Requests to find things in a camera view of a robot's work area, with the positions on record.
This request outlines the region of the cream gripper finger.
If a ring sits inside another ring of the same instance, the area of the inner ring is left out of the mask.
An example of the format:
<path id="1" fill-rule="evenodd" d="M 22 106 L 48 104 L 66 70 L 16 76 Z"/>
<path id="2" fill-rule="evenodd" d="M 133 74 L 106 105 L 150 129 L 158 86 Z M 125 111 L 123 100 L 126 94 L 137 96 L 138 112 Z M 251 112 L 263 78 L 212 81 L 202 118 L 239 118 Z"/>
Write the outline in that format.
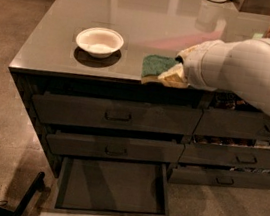
<path id="1" fill-rule="evenodd" d="M 174 87 L 174 88 L 187 88 L 188 81 L 185 77 L 185 73 L 183 70 L 182 64 L 175 64 L 169 70 L 159 74 L 158 80 L 167 87 Z"/>
<path id="2" fill-rule="evenodd" d="M 177 55 L 176 55 L 176 60 L 178 62 L 181 62 L 182 64 L 184 63 L 191 63 L 194 62 L 197 57 L 196 57 L 196 50 L 199 48 L 199 46 L 196 44 L 194 46 L 191 46 L 186 49 L 182 49 Z"/>

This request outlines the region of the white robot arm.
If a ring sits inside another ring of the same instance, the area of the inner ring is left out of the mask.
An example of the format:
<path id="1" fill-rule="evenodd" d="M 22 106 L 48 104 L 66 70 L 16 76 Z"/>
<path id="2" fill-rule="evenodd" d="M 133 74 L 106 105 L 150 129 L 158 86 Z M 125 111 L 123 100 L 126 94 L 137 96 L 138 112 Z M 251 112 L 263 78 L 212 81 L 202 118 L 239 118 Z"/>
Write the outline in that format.
<path id="1" fill-rule="evenodd" d="M 159 75 L 163 85 L 228 90 L 270 116 L 270 39 L 208 41 L 178 56 L 182 63 Z"/>

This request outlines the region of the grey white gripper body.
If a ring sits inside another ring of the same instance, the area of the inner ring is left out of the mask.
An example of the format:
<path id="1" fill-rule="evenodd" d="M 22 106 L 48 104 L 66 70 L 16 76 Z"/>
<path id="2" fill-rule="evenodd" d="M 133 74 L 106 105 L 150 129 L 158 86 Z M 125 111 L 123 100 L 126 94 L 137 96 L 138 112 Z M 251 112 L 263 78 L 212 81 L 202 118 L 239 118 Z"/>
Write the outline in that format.
<path id="1" fill-rule="evenodd" d="M 196 50 L 197 59 L 191 63 L 184 63 L 183 70 L 185 73 L 185 77 L 187 78 L 187 83 L 189 86 L 192 86 L 194 89 L 201 89 L 207 91 L 215 91 L 216 88 L 208 87 L 205 83 L 202 75 L 202 60 L 206 56 L 208 50 L 213 48 L 215 45 L 223 44 L 221 40 L 207 41 L 199 44 L 199 48 Z"/>

